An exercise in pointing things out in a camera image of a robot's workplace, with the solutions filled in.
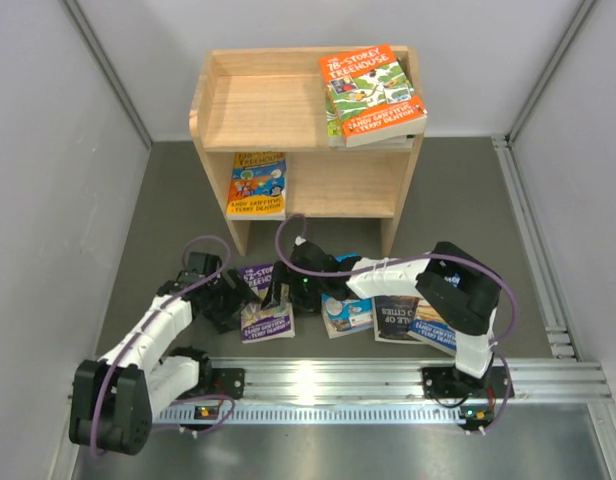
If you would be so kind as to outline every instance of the book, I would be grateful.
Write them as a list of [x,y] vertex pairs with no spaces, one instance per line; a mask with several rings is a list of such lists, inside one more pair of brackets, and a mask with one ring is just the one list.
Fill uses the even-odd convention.
[[346,147],[422,134],[428,114],[390,45],[319,59]]
[[449,355],[457,353],[455,331],[423,298],[419,300],[408,336],[422,340]]
[[[263,300],[272,280],[273,264],[257,265],[239,270],[248,286]],[[282,286],[278,307],[262,310],[258,303],[250,303],[241,312],[241,341],[262,342],[273,338],[295,336],[295,319],[288,300],[288,285]]]
[[[341,255],[337,260],[356,256],[356,253]],[[373,326],[372,299],[336,300],[329,295],[321,295],[321,316],[326,325],[328,338],[338,338],[351,333],[367,330]]]
[[286,156],[279,152],[237,153],[228,190],[229,220],[286,218]]
[[414,135],[400,135],[398,137],[387,138],[379,142],[370,143],[367,145],[360,145],[358,147],[346,148],[346,140],[344,138],[341,125],[337,120],[337,115],[332,108],[328,94],[326,94],[326,126],[328,128],[328,145],[332,148],[343,150],[367,150],[370,148],[376,148],[377,145],[381,145],[382,148],[412,148],[415,143]]
[[374,297],[375,340],[378,342],[419,344],[421,340],[408,335],[415,318],[418,297]]

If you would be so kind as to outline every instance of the book cover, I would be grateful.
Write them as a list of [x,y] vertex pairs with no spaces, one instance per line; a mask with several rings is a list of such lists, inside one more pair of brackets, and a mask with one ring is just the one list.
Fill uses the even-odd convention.
[[347,147],[423,133],[427,112],[389,45],[319,59]]
[[420,299],[415,319],[410,324],[408,335],[422,340],[449,355],[457,353],[455,331],[448,326],[437,311],[424,299]]
[[[337,260],[357,255],[341,255]],[[328,338],[338,338],[351,333],[367,330],[373,325],[372,299],[336,300],[328,295],[321,296],[321,315],[326,325]]]
[[414,135],[400,135],[398,137],[387,138],[379,142],[374,142],[370,145],[360,145],[358,147],[346,147],[346,139],[344,138],[344,132],[341,130],[339,120],[335,110],[332,108],[330,98],[328,94],[325,95],[326,104],[326,126],[328,128],[328,146],[333,148],[340,148],[345,150],[364,150],[368,148],[375,148],[377,145],[381,145],[382,148],[412,148],[415,143]]
[[279,152],[237,153],[228,190],[231,220],[286,218],[286,158]]
[[[246,283],[260,299],[264,299],[272,280],[272,264],[246,267],[239,270]],[[261,310],[261,305],[251,303],[241,312],[241,341],[261,342],[273,338],[295,336],[292,305],[288,301],[288,285],[282,287],[281,305]]]
[[374,297],[375,340],[378,342],[418,344],[408,335],[420,298],[407,296]]

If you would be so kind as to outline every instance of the stack of books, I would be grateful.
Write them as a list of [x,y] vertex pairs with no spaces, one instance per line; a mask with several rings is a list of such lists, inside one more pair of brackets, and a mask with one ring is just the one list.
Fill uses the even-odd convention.
[[319,59],[331,147],[409,148],[428,113],[390,45]]

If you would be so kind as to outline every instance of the wooden shelf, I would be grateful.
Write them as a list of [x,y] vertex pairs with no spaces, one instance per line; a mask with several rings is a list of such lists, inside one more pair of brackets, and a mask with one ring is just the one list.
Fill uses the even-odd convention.
[[[222,210],[235,152],[287,152],[287,213],[380,218],[383,251],[389,254],[423,137],[404,149],[328,146],[317,60],[357,48],[215,50],[206,56],[190,132]],[[423,96],[416,52],[392,48]],[[226,223],[244,254],[250,222]]]
[[319,76],[219,77],[203,142],[210,152],[327,149]]

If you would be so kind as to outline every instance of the white wall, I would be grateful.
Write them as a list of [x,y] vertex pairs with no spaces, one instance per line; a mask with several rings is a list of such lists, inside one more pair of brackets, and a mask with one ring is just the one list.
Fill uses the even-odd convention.
[[57,0],[0,0],[0,479],[45,478],[147,151]]
[[575,333],[616,399],[616,0],[595,8],[517,151]]
[[406,44],[428,135],[508,133],[579,0],[80,0],[155,140],[189,138],[213,48]]

